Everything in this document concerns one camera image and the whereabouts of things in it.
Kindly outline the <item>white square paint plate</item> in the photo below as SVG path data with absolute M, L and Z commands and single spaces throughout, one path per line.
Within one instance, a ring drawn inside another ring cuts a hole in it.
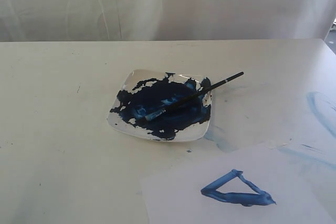
M 119 132 L 147 140 L 198 140 L 205 135 L 209 126 L 211 92 L 151 122 L 139 123 L 138 119 L 209 86 L 211 81 L 205 76 L 133 70 L 110 109 L 108 124 Z

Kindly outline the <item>white backdrop curtain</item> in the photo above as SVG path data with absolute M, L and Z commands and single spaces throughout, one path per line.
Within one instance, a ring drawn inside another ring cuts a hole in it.
M 335 0 L 1 0 L 2 41 L 324 39 Z

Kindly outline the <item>black paintbrush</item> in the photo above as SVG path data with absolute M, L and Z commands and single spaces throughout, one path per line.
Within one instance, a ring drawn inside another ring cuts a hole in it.
M 181 99 L 177 102 L 174 102 L 173 104 L 170 104 L 170 105 L 165 106 L 163 108 L 160 108 L 160 109 L 158 109 L 158 110 L 156 110 L 156 111 L 154 111 L 150 114 L 147 114 L 146 116 L 142 117 L 141 120 L 142 121 L 152 121 L 152 120 L 158 118 L 160 115 L 162 115 L 166 112 L 173 111 L 173 110 L 177 109 L 178 107 L 188 103 L 189 101 L 191 101 L 195 98 L 198 98 L 199 96 L 204 95 L 204 94 L 208 93 L 209 91 L 212 91 L 212 90 L 214 90 L 214 89 L 216 89 L 216 88 L 218 88 L 218 87 L 220 87 L 220 86 L 222 86 L 222 85 L 224 85 L 224 84 L 226 84 L 226 83 L 228 83 L 228 82 L 230 82 L 234 79 L 237 79 L 237 78 L 239 78 L 243 75 L 244 75 L 244 72 L 239 72 L 239 73 L 237 73 L 233 76 L 230 76 L 230 77 L 228 77 L 228 78 L 226 78 L 226 79 L 224 79 L 220 82 L 217 82 L 217 83 L 211 85 L 210 87 L 207 87 L 207 88 L 204 88 L 200 91 L 197 91 L 196 93 L 194 93 L 194 94 L 192 94 L 188 97 L 184 97 L 183 99 Z

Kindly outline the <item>white paper sheet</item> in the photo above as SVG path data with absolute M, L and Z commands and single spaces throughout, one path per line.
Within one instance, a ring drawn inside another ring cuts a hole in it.
M 333 223 L 276 150 L 250 147 L 144 179 L 150 223 Z

